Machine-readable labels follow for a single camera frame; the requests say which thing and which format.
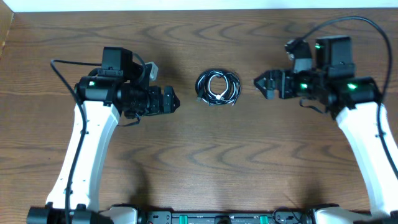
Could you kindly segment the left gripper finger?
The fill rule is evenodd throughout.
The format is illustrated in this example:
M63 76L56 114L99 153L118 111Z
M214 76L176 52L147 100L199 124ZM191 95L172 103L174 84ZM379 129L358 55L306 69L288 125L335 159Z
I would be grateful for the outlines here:
M180 100L178 99L172 86L165 86L164 104L165 105L179 105L180 104Z
M175 110L180 106L180 102L164 103L164 114L174 113Z

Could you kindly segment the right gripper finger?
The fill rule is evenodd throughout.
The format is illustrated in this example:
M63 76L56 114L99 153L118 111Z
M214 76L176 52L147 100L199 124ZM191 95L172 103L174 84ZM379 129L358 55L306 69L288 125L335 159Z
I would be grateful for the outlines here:
M274 73L275 70L266 70L264 73L259 75L257 78L254 79L254 83L274 83L275 78L274 78Z
M274 99L274 90L275 90L274 83L260 81L260 82L255 82L254 85L264 95L266 99L268 100Z

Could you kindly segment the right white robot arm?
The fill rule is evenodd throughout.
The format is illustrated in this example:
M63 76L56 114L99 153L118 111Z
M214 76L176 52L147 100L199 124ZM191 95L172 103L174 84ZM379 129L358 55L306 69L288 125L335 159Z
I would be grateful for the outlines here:
M376 82L354 75L350 37L318 38L315 57L304 40L291 40L285 49L293 67L268 70L254 79L254 86L268 100L278 91L281 99L325 105L352 148L370 203L368 215L332 204L316 206L302 223L397 223L397 145Z

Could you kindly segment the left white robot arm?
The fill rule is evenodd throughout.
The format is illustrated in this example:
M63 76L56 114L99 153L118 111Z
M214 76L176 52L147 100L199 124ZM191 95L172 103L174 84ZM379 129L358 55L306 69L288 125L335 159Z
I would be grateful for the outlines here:
M102 211L99 189L108 146L122 115L174 113L180 106L171 86L150 86L159 71L122 47L105 47L101 63L67 88L75 100L74 124L58 179L44 207L31 207L27 223L147 223L146 212L125 203Z

